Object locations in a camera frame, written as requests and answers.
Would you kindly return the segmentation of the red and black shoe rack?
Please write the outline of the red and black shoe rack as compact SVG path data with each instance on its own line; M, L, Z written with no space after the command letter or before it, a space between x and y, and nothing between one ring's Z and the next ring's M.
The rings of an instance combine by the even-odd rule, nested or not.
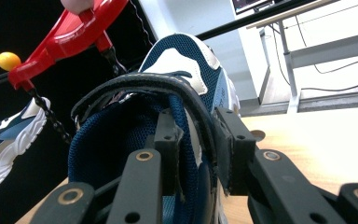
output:
M4 66L6 72L0 75L0 82L9 82L14 89L24 89L40 106L53 128L65 143L71 142L71 136L47 108L45 101L37 93L32 78L49 69L58 60L69 58L94 46L115 68L115 75L125 72L119 63L115 48L106 29L131 0L90 0L86 7L78 12L65 9L47 36L37 46L25 62L8 58Z

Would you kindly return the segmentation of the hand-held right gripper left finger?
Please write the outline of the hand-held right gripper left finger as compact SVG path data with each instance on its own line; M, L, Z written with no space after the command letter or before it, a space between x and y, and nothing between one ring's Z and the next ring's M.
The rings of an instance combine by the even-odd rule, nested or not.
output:
M182 130L176 125L170 109L158 114L158 123L154 135L154 147L161 157L162 194L174 195L178 182L179 146Z

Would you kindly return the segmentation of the dark monitor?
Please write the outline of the dark monitor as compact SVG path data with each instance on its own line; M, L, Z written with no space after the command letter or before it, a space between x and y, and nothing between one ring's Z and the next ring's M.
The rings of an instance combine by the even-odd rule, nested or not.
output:
M274 0L231 0L231 2L233 4L234 12L239 15L251 9L268 6L272 4Z

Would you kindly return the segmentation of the white desk frame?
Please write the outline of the white desk frame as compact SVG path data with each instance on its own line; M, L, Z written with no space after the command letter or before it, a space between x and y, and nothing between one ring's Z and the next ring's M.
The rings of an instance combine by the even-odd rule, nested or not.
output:
M287 45L283 21L294 16L310 12L314 9L333 5L339 0L283 0L281 3L255 13L256 19L247 25L247 28L262 27L278 23L282 35L284 61L291 88L291 97L287 112L296 113L300 106L302 89L296 83L295 68L328 63L358 56L358 35L343 37L312 47L290 50Z

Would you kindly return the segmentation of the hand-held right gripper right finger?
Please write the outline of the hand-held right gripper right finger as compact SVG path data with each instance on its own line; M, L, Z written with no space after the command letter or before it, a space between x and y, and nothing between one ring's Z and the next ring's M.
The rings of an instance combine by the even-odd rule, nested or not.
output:
M248 161L255 152L255 139L233 111L217 107L213 112L217 173L226 194L248 194Z

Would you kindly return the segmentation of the navy and beige sneaker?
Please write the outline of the navy and beige sneaker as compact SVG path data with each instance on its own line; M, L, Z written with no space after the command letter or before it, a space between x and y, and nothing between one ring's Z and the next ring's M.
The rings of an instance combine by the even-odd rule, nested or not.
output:
M21 112L0 121L0 184L47 122L45 111L32 99Z
M161 38L140 68L91 91L73 108L79 129L69 150L69 179L98 189L122 175L129 155L154 147L158 119L173 119L177 170L161 198L164 224L215 224L219 184L211 135L213 111L239 100L213 51L193 35Z

